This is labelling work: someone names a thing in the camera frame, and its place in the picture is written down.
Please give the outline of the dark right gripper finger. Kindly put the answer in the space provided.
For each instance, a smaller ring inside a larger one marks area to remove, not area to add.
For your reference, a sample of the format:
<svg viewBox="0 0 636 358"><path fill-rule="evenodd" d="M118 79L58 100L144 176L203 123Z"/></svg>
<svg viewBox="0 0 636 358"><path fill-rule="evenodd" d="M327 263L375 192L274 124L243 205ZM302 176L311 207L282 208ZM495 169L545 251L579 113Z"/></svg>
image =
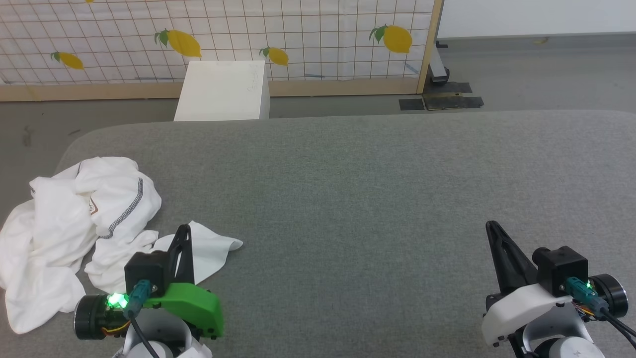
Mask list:
<svg viewBox="0 0 636 358"><path fill-rule="evenodd" d="M517 288L515 242L497 221L486 222L485 228L499 292L508 295Z"/></svg>
<svg viewBox="0 0 636 358"><path fill-rule="evenodd" d="M537 283L538 270L515 243L516 289Z"/></svg>

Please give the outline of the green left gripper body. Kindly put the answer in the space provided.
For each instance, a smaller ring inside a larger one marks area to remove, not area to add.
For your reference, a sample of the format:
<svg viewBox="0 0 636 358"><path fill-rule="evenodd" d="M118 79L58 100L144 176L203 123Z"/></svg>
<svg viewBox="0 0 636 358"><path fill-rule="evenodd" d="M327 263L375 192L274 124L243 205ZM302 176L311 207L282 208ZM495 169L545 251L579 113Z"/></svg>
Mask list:
<svg viewBox="0 0 636 358"><path fill-rule="evenodd" d="M184 320L202 337L224 336L224 317L216 295L192 283L173 282L161 297L151 297L144 308L161 308Z"/></svg>

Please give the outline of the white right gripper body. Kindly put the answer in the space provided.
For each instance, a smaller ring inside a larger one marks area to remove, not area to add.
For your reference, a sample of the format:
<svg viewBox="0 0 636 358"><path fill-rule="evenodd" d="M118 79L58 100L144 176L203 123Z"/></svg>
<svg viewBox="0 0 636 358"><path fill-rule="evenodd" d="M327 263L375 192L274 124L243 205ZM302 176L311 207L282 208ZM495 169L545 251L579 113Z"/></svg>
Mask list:
<svg viewBox="0 0 636 358"><path fill-rule="evenodd" d="M525 348L535 348L536 341L556 336L578 335L578 312L572 297L554 297L539 284L518 288L487 310L481 324L484 342L493 345L500 337L508 340L522 329Z"/></svg>

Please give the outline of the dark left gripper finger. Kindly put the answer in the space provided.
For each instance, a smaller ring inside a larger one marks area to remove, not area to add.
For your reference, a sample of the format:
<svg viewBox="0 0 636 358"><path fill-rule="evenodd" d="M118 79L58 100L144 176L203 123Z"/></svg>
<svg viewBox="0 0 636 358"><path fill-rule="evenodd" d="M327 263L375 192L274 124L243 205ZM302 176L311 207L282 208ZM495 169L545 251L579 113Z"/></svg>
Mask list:
<svg viewBox="0 0 636 358"><path fill-rule="evenodd" d="M168 248L168 277L190 279L190 226L178 227Z"/></svg>
<svg viewBox="0 0 636 358"><path fill-rule="evenodd" d="M174 236L174 281L195 284L192 233L189 225L179 226Z"/></svg>

